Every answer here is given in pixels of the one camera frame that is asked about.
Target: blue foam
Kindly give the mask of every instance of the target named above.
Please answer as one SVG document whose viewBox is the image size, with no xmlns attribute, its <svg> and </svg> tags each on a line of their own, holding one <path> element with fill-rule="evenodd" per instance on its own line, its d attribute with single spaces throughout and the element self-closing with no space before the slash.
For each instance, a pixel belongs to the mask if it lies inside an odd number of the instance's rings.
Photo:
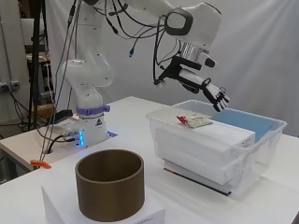
<svg viewBox="0 0 299 224">
<path fill-rule="evenodd" d="M 255 132 L 255 142 L 258 142 L 275 124 L 271 119 L 260 118 L 232 110 L 224 110 L 212 119 Z"/>
</svg>

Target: red object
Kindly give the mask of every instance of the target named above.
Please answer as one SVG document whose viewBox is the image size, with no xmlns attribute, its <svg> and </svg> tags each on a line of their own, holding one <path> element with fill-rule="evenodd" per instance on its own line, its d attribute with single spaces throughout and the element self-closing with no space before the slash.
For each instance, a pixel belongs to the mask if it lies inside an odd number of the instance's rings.
<svg viewBox="0 0 299 224">
<path fill-rule="evenodd" d="M 182 123 L 182 124 L 186 124 L 187 120 L 186 117 L 179 117 L 177 116 L 178 120 Z"/>
</svg>

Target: blue led light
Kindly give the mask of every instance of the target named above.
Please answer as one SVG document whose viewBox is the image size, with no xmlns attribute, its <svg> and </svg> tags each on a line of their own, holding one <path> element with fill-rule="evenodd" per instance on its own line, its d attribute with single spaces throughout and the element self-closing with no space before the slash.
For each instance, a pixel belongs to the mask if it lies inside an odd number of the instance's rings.
<svg viewBox="0 0 299 224">
<path fill-rule="evenodd" d="M 84 147 L 84 138 L 83 138 L 83 131 L 78 131 L 78 134 L 80 136 L 80 146 Z"/>
</svg>

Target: small red item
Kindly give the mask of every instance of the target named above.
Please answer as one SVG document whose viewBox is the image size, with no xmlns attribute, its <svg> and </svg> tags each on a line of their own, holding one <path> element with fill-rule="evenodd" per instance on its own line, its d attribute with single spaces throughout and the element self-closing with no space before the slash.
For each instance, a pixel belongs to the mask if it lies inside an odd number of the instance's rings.
<svg viewBox="0 0 299 224">
<path fill-rule="evenodd" d="M 46 163 L 45 161 L 35 161 L 35 160 L 31 160 L 30 161 L 30 165 L 32 166 L 39 166 L 39 167 L 44 167 L 45 169 L 50 169 L 52 168 L 48 163 Z"/>
<path fill-rule="evenodd" d="M 186 124 L 187 120 L 186 117 L 179 117 L 177 116 L 178 120 L 182 123 L 182 124 Z"/>
</svg>

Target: orange tool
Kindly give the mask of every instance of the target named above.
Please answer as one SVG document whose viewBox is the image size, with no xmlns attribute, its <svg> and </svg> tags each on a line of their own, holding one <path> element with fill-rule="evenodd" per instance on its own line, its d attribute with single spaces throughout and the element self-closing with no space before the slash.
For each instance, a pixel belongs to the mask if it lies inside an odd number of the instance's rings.
<svg viewBox="0 0 299 224">
<path fill-rule="evenodd" d="M 49 164 L 47 164 L 45 161 L 35 161 L 32 160 L 30 161 L 30 165 L 32 166 L 39 166 L 39 167 L 44 167 L 45 169 L 50 169 L 52 168 Z"/>
</svg>

